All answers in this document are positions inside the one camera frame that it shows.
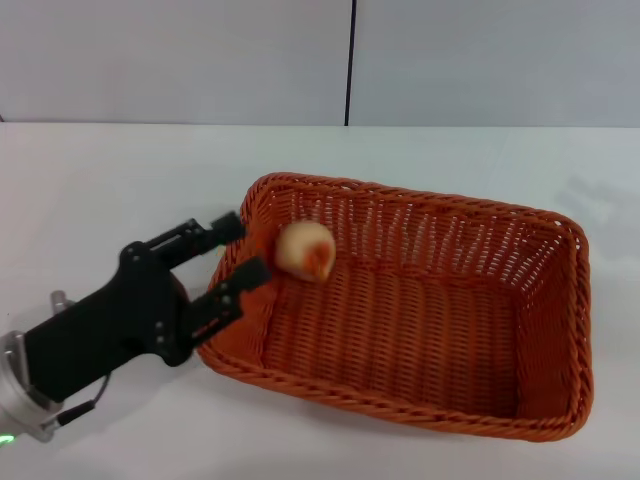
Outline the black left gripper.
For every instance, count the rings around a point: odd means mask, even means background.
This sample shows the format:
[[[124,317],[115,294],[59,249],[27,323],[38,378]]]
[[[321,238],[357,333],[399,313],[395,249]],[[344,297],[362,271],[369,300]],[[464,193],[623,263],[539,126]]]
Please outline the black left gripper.
[[[190,219],[125,248],[106,285],[26,333],[31,384],[61,402],[139,355],[170,367],[186,362],[244,315],[241,295],[266,285],[271,272],[254,256],[189,302],[172,269],[245,234],[239,214],[229,212],[208,228]]]

